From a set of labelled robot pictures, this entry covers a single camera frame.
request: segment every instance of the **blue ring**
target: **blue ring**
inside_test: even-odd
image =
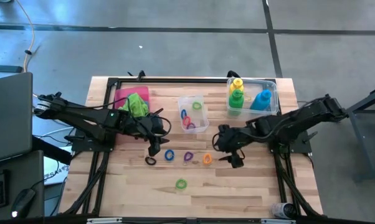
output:
[[[172,161],[175,158],[175,153],[172,149],[168,149],[167,151],[165,151],[164,157],[167,161]]]
[[[181,118],[183,119],[184,117],[186,117],[188,114],[186,113],[186,110],[185,109],[183,109],[182,111],[181,111]]]

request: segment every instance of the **yellow bottle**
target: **yellow bottle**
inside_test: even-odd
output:
[[[244,92],[243,80],[241,78],[236,78],[235,80],[233,80],[233,83],[230,84],[229,96],[232,95],[234,90],[241,90],[242,92]]]

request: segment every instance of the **green bottle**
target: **green bottle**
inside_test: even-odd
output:
[[[229,97],[229,106],[231,108],[238,108],[241,109],[243,108],[243,103],[244,103],[244,94],[242,90],[234,90]],[[229,115],[232,116],[238,116],[240,115],[240,111],[229,111]]]

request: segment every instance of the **small bottle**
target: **small bottle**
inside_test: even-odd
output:
[[[270,104],[272,93],[269,90],[260,92],[250,106],[250,110],[265,110]]]
[[[243,91],[234,90],[233,93],[231,94],[231,96],[229,97],[229,106],[231,108],[241,109],[241,108],[243,108],[243,103],[244,103]],[[240,111],[229,110],[229,115],[238,116],[238,115],[240,115]]]
[[[270,207],[270,212],[278,218],[295,218],[297,211],[291,203],[275,203]]]
[[[243,80],[241,78],[236,78],[233,80],[232,84],[229,87],[229,96],[233,93],[233,90],[244,91]]]

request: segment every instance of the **orange ring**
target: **orange ring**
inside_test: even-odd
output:
[[[212,163],[212,157],[211,157],[211,154],[206,153],[206,154],[203,156],[203,158],[202,158],[202,163],[204,163],[205,165],[211,164],[211,163]]]

